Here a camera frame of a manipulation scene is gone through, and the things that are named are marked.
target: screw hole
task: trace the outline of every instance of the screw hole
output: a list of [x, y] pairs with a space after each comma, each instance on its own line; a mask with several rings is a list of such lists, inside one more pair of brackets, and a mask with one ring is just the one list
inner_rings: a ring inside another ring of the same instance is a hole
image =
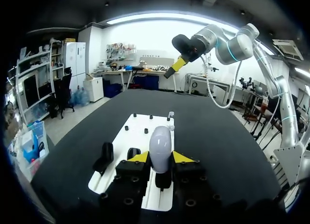
[[106, 199], [108, 197], [108, 194], [107, 193], [102, 193], [101, 194], [101, 196], [100, 196], [100, 198], [101, 198], [101, 200], [104, 200], [104, 199]]
[[207, 177], [206, 177], [206, 176], [201, 176], [199, 179], [200, 179], [201, 181], [206, 181], [206, 180], [207, 180]]
[[131, 198], [125, 198], [124, 199], [124, 204], [125, 205], [132, 205], [134, 203], [134, 200], [133, 199], [131, 199]]
[[138, 178], [138, 177], [132, 177], [132, 178], [131, 178], [131, 181], [132, 181], [132, 182], [138, 182], [138, 181], [139, 181], [139, 178]]
[[182, 182], [182, 183], [188, 183], [188, 179], [187, 179], [187, 178], [182, 178], [182, 179], [181, 179], [181, 182]]
[[213, 199], [219, 201], [221, 199], [221, 196], [218, 194], [214, 194]]
[[196, 205], [196, 201], [195, 200], [192, 200], [192, 199], [189, 199], [185, 202], [185, 204], [188, 206], [188, 207], [193, 207]]

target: robotic arm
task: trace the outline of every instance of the robotic arm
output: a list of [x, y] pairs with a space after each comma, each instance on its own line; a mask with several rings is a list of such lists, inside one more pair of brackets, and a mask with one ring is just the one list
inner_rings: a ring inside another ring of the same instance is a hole
[[213, 48], [216, 48], [217, 59], [224, 65], [239, 62], [254, 55], [266, 79], [270, 97], [278, 97], [279, 102], [281, 99], [282, 142], [280, 149], [274, 152], [285, 171], [289, 184], [293, 185], [310, 175], [310, 152], [306, 150], [310, 138], [310, 125], [299, 141], [296, 112], [289, 85], [283, 76], [274, 77], [267, 55], [255, 41], [258, 35], [259, 31], [250, 23], [243, 26], [230, 40], [221, 28], [213, 24], [204, 27], [191, 39], [180, 34], [173, 38], [172, 44], [181, 56], [169, 68], [165, 77], [169, 78], [182, 66], [193, 62]]

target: metal shelving unit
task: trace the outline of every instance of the metal shelving unit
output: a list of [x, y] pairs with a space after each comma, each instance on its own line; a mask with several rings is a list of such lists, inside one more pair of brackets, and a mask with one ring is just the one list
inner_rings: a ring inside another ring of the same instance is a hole
[[[18, 103], [18, 106], [19, 106], [19, 110], [20, 110], [20, 114], [21, 114], [21, 118], [23, 120], [24, 123], [28, 124], [28, 120], [26, 118], [26, 112], [29, 112], [34, 106], [36, 106], [37, 104], [39, 104], [40, 102], [44, 101], [45, 99], [47, 99], [48, 97], [51, 96], [51, 94], [39, 99], [37, 102], [35, 102], [34, 104], [32, 104], [31, 106], [23, 109], [23, 106], [22, 106], [22, 101], [21, 101], [21, 91], [19, 90], [19, 83], [23, 83], [23, 77], [26, 76], [27, 74], [31, 73], [31, 72], [34, 72], [35, 70], [43, 67], [43, 66], [49, 66], [49, 73], [52, 74], [52, 70], [51, 70], [51, 67], [50, 67], [50, 62], [45, 62], [45, 63], [41, 63], [39, 65], [34, 65], [32, 67], [30, 67], [29, 69], [23, 71], [23, 72], [20, 72], [21, 70], [21, 65], [25, 62], [29, 62], [31, 60], [34, 60], [34, 59], [37, 59], [37, 58], [41, 58], [41, 57], [44, 57], [46, 55], [49, 54], [49, 58], [51, 58], [51, 53], [52, 53], [52, 50], [50, 49], [49, 51], [44, 51], [44, 52], [39, 52], [37, 54], [34, 54], [32, 56], [29, 56], [29, 57], [26, 57], [22, 60], [17, 60], [17, 66], [16, 66], [16, 75], [15, 75], [15, 87], [16, 87], [16, 98], [17, 98], [17, 103]], [[47, 117], [49, 115], [49, 112], [45, 113], [43, 116], [41, 116], [39, 118], [39, 120], [42, 120], [44, 119], [45, 117]]]
[[[63, 59], [62, 59], [62, 55], [63, 55], [63, 41], [61, 42], [52, 42], [50, 44], [50, 59], [49, 59], [49, 63], [50, 63], [50, 68], [51, 68], [51, 72], [50, 72], [50, 81], [51, 81], [51, 88], [52, 91], [55, 92], [55, 87], [54, 87], [54, 72], [56, 71], [57, 75], [59, 74], [58, 72], [62, 72], [62, 76], [64, 76], [64, 67], [63, 67]], [[55, 63], [61, 63], [61, 66], [57, 66], [54, 67], [52, 65], [52, 61], [54, 61]]]

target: water bottle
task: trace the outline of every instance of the water bottle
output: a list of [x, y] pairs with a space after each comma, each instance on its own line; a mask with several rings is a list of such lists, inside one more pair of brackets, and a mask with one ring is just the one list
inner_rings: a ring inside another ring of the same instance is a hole
[[74, 94], [72, 93], [71, 89], [70, 89], [70, 100], [69, 100], [69, 104], [72, 104], [73, 106], [75, 106], [75, 101], [74, 101]]
[[81, 104], [81, 90], [77, 86], [77, 91], [74, 93], [74, 103]]
[[82, 87], [82, 92], [81, 92], [81, 104], [83, 106], [86, 106], [89, 104], [89, 96], [87, 91]]

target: floor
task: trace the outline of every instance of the floor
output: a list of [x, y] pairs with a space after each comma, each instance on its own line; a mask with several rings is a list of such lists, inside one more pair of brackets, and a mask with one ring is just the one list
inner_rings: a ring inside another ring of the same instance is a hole
[[87, 106], [77, 105], [74, 107], [75, 112], [72, 109], [66, 109], [63, 112], [63, 119], [58, 115], [56, 118], [47, 118], [44, 120], [46, 133], [56, 145], [61, 138], [63, 138], [74, 126], [80, 123], [85, 117], [99, 108], [101, 105], [108, 102], [110, 98], [103, 97], [95, 103], [90, 103]]
[[[232, 111], [232, 113], [238, 118], [238, 120], [243, 124], [243, 126], [249, 131], [253, 131], [255, 128], [255, 125], [257, 124], [254, 121], [250, 121], [250, 124], [246, 123], [246, 120], [243, 119], [242, 113], [243, 112], [237, 112], [237, 111]], [[276, 128], [270, 129], [270, 124], [267, 125], [264, 130], [262, 131], [261, 137], [258, 139], [257, 143], [260, 145], [261, 149], [263, 149], [271, 140], [271, 138], [278, 132]], [[262, 129], [262, 125], [259, 124], [255, 134], [258, 134], [259, 131]], [[275, 149], [278, 149], [281, 144], [281, 134], [278, 134], [268, 145], [268, 147], [264, 150], [264, 153], [266, 157], [269, 159], [271, 156], [274, 155], [273, 151]]]
[[[82, 121], [85, 117], [87, 117], [89, 114], [91, 114], [93, 111], [95, 111], [97, 108], [99, 108], [101, 105], [104, 105], [106, 102], [108, 102], [109, 98], [102, 98], [101, 100], [91, 103], [85, 107], [76, 106], [75, 112], [72, 112], [71, 109], [66, 109], [63, 113], [64, 119], [61, 119], [58, 115], [57, 118], [47, 118], [45, 119], [45, 128], [48, 136], [51, 138], [52, 142], [56, 145], [61, 138], [63, 138], [74, 126], [76, 126], [80, 121]], [[236, 118], [244, 125], [244, 127], [251, 132], [254, 129], [255, 122], [246, 123], [245, 119], [242, 117], [243, 112], [239, 111], [231, 111]], [[261, 130], [262, 126], [259, 124], [256, 129], [256, 134]], [[271, 140], [271, 138], [277, 133], [278, 131], [276, 128], [270, 129], [270, 124], [267, 125], [263, 132], [262, 136], [258, 139], [257, 143], [263, 149]], [[264, 150], [264, 153], [268, 159], [272, 155], [274, 155], [273, 151], [280, 147], [281, 144], [281, 134], [278, 134], [268, 145], [268, 147]], [[293, 190], [290, 192], [285, 199], [285, 203], [290, 204], [293, 199], [294, 195], [292, 193], [296, 192], [297, 190]]]

